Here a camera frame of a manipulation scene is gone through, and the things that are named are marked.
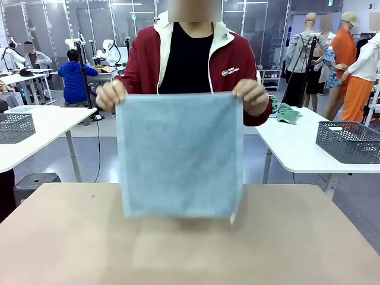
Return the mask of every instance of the gray basket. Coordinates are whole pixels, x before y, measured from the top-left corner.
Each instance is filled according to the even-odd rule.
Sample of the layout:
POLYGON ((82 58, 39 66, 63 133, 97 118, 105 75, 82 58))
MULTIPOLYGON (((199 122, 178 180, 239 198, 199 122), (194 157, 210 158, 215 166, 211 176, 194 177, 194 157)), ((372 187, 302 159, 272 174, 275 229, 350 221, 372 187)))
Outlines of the gray basket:
POLYGON ((0 114, 0 144, 16 144, 35 133, 31 114, 0 114))
POLYGON ((342 163, 380 163, 380 133, 361 123, 319 122, 316 144, 342 163))

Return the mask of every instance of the blue cloth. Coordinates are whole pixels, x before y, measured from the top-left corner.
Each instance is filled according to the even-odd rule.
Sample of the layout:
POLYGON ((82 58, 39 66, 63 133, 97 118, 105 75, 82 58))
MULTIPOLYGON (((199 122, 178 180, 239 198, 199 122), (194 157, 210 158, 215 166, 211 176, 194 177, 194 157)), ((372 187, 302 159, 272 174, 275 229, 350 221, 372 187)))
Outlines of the blue cloth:
MULTIPOLYGON (((95 69, 86 64, 84 68, 87 76, 97 76, 95 69)), ((79 62, 70 61, 64 64, 59 69, 58 75, 63 77, 65 81, 64 98, 67 103, 81 103, 87 100, 79 62)))
POLYGON ((228 218, 243 187, 243 106, 230 93, 133 95, 116 108, 125 217, 228 218))
POLYGON ((332 47, 329 47, 326 51, 325 57, 323 58, 323 62, 328 66, 330 73, 328 76, 327 88, 335 88, 342 85, 342 81, 338 79, 338 72, 335 68, 331 66, 331 63, 334 62, 337 64, 337 58, 335 56, 335 52, 332 47))

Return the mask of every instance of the orange pants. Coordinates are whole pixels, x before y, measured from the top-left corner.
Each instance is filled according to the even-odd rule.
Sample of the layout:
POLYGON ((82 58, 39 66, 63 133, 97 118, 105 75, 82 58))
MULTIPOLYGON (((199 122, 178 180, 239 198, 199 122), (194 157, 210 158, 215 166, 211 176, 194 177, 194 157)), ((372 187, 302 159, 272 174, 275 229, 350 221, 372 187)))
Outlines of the orange pants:
POLYGON ((362 122, 364 106, 371 95, 374 84, 373 81, 351 77, 344 101, 342 121, 362 122))

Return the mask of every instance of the person's right hand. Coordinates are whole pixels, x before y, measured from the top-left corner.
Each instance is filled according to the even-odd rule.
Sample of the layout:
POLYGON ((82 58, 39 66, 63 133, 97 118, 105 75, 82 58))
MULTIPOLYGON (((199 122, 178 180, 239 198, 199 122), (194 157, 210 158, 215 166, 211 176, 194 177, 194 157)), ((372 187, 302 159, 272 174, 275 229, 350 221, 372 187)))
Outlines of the person's right hand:
POLYGON ((337 64, 335 65, 335 69, 337 70, 346 70, 349 66, 346 64, 337 64))
POLYGON ((115 105, 123 102, 127 92, 121 81, 107 82, 96 88, 96 104, 103 110, 115 113, 115 105))

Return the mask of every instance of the maroon jacket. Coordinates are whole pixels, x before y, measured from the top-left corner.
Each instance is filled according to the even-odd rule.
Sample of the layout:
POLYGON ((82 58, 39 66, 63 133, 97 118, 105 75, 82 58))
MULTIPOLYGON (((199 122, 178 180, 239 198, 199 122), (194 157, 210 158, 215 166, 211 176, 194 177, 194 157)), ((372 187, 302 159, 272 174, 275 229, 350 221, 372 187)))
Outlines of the maroon jacket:
MULTIPOLYGON (((169 59, 172 32, 173 23, 168 22, 167 13, 163 13, 157 24, 138 33, 124 75, 116 77, 129 94, 158 94, 169 59)), ((232 91, 241 79, 257 79, 255 56, 248 41, 228 31, 223 23, 214 24, 209 61, 212 92, 232 91)), ((271 112, 270 102, 259 117, 244 112, 244 124, 261 125, 271 112)))

